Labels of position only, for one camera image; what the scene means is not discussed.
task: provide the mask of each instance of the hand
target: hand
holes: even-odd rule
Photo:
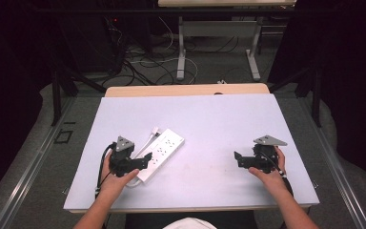
[[[103,162],[103,169],[101,175],[102,185],[100,189],[100,194],[105,193],[107,195],[110,195],[111,199],[116,200],[118,196],[120,196],[124,186],[126,186],[128,182],[130,182],[133,178],[135,178],[138,175],[139,170],[135,169],[129,172],[128,174],[124,175],[123,177],[116,177],[114,174],[111,173],[109,168],[111,155],[112,153],[108,153]]]
[[[274,146],[274,148],[278,154],[278,168],[280,168],[280,170],[285,174],[285,156],[277,146]],[[271,171],[269,174],[265,174],[255,167],[251,167],[249,168],[249,172],[263,182],[264,186],[272,196],[276,197],[276,195],[283,191],[288,192],[280,173],[276,169]]]

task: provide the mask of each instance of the white power strip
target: white power strip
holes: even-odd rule
[[[143,157],[148,153],[152,153],[152,159],[148,162],[148,168],[141,170],[138,178],[143,182],[148,181],[150,177],[165,164],[166,161],[176,152],[181,145],[184,144],[184,138],[175,132],[167,129],[156,140],[151,143],[144,151],[137,156]]]

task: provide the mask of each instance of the white table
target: white table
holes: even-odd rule
[[[94,201],[100,159],[119,135],[138,150],[154,126],[173,130],[185,144],[148,183],[125,188],[112,212],[176,212],[244,210],[276,207],[262,183],[238,168],[234,151],[252,156],[253,140],[271,135],[288,143],[288,179],[303,207],[319,203],[295,143],[273,94],[257,84],[257,94],[244,94],[254,85],[194,85],[150,87],[153,96],[123,96],[112,88],[102,98],[64,209],[82,213]],[[129,87],[145,91],[145,87]],[[162,96],[168,90],[172,95]],[[211,92],[224,94],[213,95]]]
[[[160,7],[168,8],[205,8],[205,7],[271,7],[291,6],[296,0],[159,0]],[[185,36],[243,36],[251,37],[252,45],[246,50],[254,81],[260,80],[260,74],[254,60],[257,41],[263,18],[257,21],[183,21],[179,17],[179,60],[177,64],[177,79],[184,79],[186,50]]]

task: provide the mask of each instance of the power outlet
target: power outlet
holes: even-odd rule
[[[184,144],[184,138],[167,129],[151,143],[137,157],[152,153],[152,159],[148,162],[148,168],[138,174],[138,178],[147,182],[150,177],[168,161],[169,158]]]

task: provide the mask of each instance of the gray floor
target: gray floor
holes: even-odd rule
[[[195,45],[195,51],[216,51],[230,39],[231,37],[194,38],[189,40],[188,49]],[[239,39],[239,43],[235,46],[235,39],[233,39],[223,49],[228,51],[235,46],[231,52],[188,52],[187,58],[193,62],[186,61],[187,71],[197,73],[195,81],[197,84],[216,83],[221,79],[228,83],[252,83],[244,53],[245,49],[249,49],[248,42],[246,39]],[[267,81],[279,42],[280,37],[263,39],[262,54],[256,56],[262,76],[261,82]],[[170,49],[165,50],[165,47],[159,48],[158,51],[173,53]],[[131,62],[138,60],[140,57],[135,57]],[[148,69],[139,64],[134,66],[153,81],[167,73],[160,67]],[[175,70],[175,66],[176,61],[163,64],[163,67],[169,71]],[[180,83],[191,82],[190,74],[186,75],[187,78]],[[168,76],[159,80],[160,83],[170,81]],[[119,86],[126,82],[128,78],[115,78],[104,85]],[[38,120],[0,183],[0,228],[70,228],[79,220],[79,215],[62,209],[66,198],[62,192],[71,185],[102,94],[97,94],[83,84],[78,84],[78,87],[81,93],[76,98],[64,96],[63,107],[66,115],[54,128],[50,126],[51,88],[49,86],[41,91],[44,105]],[[316,192],[321,204],[311,209],[311,218],[322,228],[366,228],[366,221],[364,221],[366,220],[366,173],[337,157],[336,152],[332,157],[327,155],[328,151],[330,153],[336,148],[336,126],[331,119],[330,110],[322,104],[323,127],[317,130],[306,114],[310,97],[295,98],[293,89],[294,85],[289,85],[277,92],[276,97],[308,173],[318,184]],[[55,137],[64,131],[72,131],[69,144],[59,143],[58,138],[55,142]],[[331,164],[337,161],[340,163],[335,163],[337,167],[331,169]],[[25,172],[34,172],[30,174],[35,176],[27,177]],[[344,172],[346,182],[339,177],[339,172]],[[14,191],[23,187],[19,184],[22,180],[28,180],[32,185],[27,186],[25,192],[19,195]],[[16,200],[18,204],[10,205],[10,200]],[[259,228],[278,228],[281,222],[281,217],[276,210],[257,211],[256,219]],[[122,228],[123,223],[124,215],[113,215],[110,219],[110,228]]]

